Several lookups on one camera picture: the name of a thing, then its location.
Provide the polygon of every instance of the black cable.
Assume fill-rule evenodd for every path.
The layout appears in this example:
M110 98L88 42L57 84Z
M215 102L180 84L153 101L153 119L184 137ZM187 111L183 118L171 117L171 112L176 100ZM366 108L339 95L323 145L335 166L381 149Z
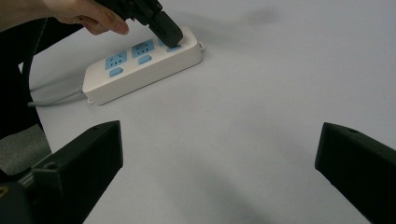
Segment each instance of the black cable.
M28 49L26 50L26 58L23 60L22 67L22 80L25 81L23 85L25 85L28 90L30 90L29 79L30 79L30 70L32 68L33 58L35 57L35 52L37 51L38 44L40 42L41 36L44 33L47 24L47 18L39 19L35 21L36 29L33 33L31 33L31 38L29 38L32 44L28 45Z

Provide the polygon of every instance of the electrical outlet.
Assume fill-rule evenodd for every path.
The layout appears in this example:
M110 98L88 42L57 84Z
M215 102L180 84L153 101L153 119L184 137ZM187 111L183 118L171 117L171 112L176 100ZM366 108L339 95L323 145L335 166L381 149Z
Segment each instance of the electrical outlet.
M132 47L132 57L137 58L139 56L142 56L143 54L150 52L154 50L154 43L152 42L152 39L145 41L143 43L140 43L138 45L135 45Z
M126 50L106 58L106 70L126 62Z
M189 27L180 29L184 37L175 48L169 49L154 36L129 47L126 50L127 62L120 66L105 70L108 58L91 64L85 72L82 85L88 103L103 105L198 64L203 59L205 47L198 42Z

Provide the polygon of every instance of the screw hole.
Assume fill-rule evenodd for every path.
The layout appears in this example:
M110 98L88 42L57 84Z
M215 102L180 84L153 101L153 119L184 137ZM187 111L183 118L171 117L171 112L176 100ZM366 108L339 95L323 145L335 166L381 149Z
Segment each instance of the screw hole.
M50 162L47 163L44 167L49 170L56 170L56 168L58 168L58 164L56 162Z

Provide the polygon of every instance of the dark object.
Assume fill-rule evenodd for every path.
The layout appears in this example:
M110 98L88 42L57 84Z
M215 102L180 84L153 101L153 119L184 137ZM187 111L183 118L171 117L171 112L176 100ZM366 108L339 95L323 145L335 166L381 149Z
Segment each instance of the dark object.
M28 102L32 102L30 89L26 85L29 69L26 67L26 72L22 75L19 64L31 60L42 25L41 20L29 21L0 33L0 43L4 46L0 52L0 66L3 68L0 72L0 104L6 108L0 115L0 139L36 123L41 127L35 108L27 106ZM35 53L52 46L81 27L83 26L79 24L63 24L55 18L48 18Z
M396 151L324 123L315 167L372 223L396 223Z
M120 122L94 126L18 182L0 184L0 223L83 223L121 167Z
M164 12L163 6L156 0L96 0L110 8L124 20L137 19L142 25L158 36L161 41L173 48L183 38L180 28Z

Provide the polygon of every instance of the hand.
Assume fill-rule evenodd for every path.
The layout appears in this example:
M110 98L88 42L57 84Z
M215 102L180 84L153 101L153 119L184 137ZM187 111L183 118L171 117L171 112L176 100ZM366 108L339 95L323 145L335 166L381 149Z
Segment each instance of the hand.
M93 35L111 30L121 35L129 32L126 22L112 10L94 0L42 0L51 17L58 21L80 23Z

